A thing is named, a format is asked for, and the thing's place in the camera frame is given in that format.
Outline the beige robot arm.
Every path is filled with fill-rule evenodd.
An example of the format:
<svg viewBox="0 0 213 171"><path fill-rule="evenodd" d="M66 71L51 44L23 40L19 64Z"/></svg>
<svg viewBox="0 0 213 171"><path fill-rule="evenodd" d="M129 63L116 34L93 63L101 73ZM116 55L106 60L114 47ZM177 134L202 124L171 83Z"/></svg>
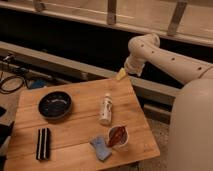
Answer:
<svg viewBox="0 0 213 171"><path fill-rule="evenodd" d="M125 72L141 75L147 62L183 84L170 120L167 171L213 171L213 64L164 50L151 33L128 42Z"/></svg>

